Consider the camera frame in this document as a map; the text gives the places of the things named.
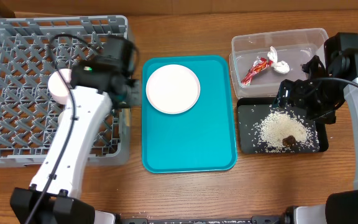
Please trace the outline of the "small pink plate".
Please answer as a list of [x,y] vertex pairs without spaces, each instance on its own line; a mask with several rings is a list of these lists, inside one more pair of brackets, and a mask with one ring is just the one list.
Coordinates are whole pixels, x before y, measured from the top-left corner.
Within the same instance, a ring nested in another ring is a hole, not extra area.
[[[69,83],[71,81],[71,69],[62,68],[59,69],[59,72],[63,75],[65,83]],[[53,72],[48,79],[48,90],[54,101],[61,105],[65,105],[67,103],[69,92],[57,71]]]

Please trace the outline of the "teal plastic tray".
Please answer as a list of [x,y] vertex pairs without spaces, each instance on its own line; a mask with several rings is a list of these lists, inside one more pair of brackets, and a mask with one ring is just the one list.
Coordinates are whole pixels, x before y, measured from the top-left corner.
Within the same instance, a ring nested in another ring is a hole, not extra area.
[[218,55],[152,58],[144,63],[142,82],[170,64],[195,73],[200,97],[180,114],[160,112],[142,97],[144,167],[155,174],[231,169],[237,161],[237,143],[227,62]]

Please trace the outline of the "white tissue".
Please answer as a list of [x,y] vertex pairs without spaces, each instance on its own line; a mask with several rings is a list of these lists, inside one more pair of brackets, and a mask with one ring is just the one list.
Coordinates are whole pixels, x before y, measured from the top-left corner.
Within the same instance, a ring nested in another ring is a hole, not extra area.
[[290,66],[285,61],[278,61],[278,53],[276,49],[271,46],[267,53],[268,59],[272,62],[271,67],[274,71],[280,74],[287,74],[290,71]]

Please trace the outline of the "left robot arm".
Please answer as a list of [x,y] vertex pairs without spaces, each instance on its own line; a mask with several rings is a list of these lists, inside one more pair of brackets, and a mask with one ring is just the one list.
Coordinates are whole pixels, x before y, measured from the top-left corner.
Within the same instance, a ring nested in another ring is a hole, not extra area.
[[101,123],[112,110],[139,106],[139,81],[132,79],[139,49],[110,35],[102,51],[71,69],[65,112],[47,156],[28,188],[16,187],[10,206],[20,223],[116,223],[118,217],[80,200],[88,156]]

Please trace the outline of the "white rice pile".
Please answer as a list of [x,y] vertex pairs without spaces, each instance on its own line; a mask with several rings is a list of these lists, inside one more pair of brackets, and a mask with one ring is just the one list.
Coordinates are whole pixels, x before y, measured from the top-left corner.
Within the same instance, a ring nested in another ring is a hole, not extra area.
[[[284,109],[270,105],[255,105],[246,109],[255,121],[244,121],[244,152],[258,153],[309,153],[319,151],[316,123],[306,119],[303,112],[287,106]],[[294,136],[296,144],[285,147],[282,139]]]

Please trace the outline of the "clear plastic bin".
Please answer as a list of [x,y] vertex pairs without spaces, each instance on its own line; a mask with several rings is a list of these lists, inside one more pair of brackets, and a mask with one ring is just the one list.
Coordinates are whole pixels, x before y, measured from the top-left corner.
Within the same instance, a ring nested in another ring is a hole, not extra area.
[[[307,79],[308,75],[302,72],[301,65],[309,62],[315,55],[325,62],[324,43],[327,39],[328,34],[323,28],[283,30],[233,37],[229,67],[236,97],[240,99],[275,96],[284,79],[291,81]],[[259,58],[267,58],[271,47],[276,49],[279,61],[288,63],[290,71],[287,74],[279,74],[272,68],[267,68],[257,74],[250,85],[242,84],[241,81],[252,64]]]

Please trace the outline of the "white paper cup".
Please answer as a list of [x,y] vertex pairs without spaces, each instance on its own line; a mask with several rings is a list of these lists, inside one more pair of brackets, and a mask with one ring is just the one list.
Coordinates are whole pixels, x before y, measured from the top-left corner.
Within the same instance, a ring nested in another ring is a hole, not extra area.
[[64,112],[65,112],[65,111],[62,111],[62,112],[58,115],[58,125],[60,125],[60,123],[62,122],[62,118],[63,118]]

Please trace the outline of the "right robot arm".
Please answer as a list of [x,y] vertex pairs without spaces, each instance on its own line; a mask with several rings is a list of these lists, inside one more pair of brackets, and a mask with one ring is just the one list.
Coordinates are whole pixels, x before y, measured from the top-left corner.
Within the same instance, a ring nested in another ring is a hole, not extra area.
[[339,32],[324,43],[324,58],[314,56],[302,66],[307,80],[281,82],[274,108],[290,105],[306,118],[323,124],[336,121],[335,112],[347,103],[356,150],[354,190],[332,194],[323,205],[289,207],[281,223],[358,223],[358,34]]

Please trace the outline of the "large white plate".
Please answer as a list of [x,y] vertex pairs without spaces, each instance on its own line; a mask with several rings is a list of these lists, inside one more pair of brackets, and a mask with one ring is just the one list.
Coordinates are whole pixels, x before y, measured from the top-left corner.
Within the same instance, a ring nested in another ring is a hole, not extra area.
[[201,93],[195,73],[183,65],[164,65],[154,71],[146,83],[149,103],[165,114],[180,114],[191,109]]

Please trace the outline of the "black tray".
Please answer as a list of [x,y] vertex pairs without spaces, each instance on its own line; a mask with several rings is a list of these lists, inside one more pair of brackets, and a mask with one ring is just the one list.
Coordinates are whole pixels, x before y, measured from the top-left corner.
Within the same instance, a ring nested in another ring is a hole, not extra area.
[[301,109],[272,106],[273,98],[241,98],[237,118],[245,154],[317,153],[328,149],[324,124],[306,119]]

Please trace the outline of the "grey dishwasher rack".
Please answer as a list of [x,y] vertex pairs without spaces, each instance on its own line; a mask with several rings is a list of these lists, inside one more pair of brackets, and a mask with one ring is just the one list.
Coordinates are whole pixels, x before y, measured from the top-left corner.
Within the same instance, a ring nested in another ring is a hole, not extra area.
[[49,76],[93,58],[111,35],[133,39],[126,17],[0,19],[0,167],[43,162],[64,109]]

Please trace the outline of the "red snack wrapper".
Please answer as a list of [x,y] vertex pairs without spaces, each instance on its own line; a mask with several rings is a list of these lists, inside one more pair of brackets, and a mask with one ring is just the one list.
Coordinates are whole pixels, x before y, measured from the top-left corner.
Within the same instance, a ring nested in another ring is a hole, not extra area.
[[246,76],[242,79],[241,83],[245,86],[250,85],[252,79],[256,74],[261,71],[269,68],[273,64],[273,61],[267,58],[257,58],[257,60],[252,64],[251,68],[248,70]]

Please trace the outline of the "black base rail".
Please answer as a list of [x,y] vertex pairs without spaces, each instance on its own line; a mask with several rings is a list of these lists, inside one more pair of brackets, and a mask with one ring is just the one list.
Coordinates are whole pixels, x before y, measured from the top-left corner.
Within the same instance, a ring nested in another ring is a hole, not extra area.
[[294,224],[293,217],[282,215],[260,215],[250,218],[199,218],[199,219],[165,219],[121,218],[118,214],[96,211],[94,224]]

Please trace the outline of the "brown food scrap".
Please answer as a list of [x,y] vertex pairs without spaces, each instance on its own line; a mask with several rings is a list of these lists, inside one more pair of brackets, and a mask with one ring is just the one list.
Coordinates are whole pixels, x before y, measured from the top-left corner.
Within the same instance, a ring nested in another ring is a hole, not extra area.
[[292,147],[296,144],[296,138],[294,136],[288,136],[282,139],[282,144],[285,147]]

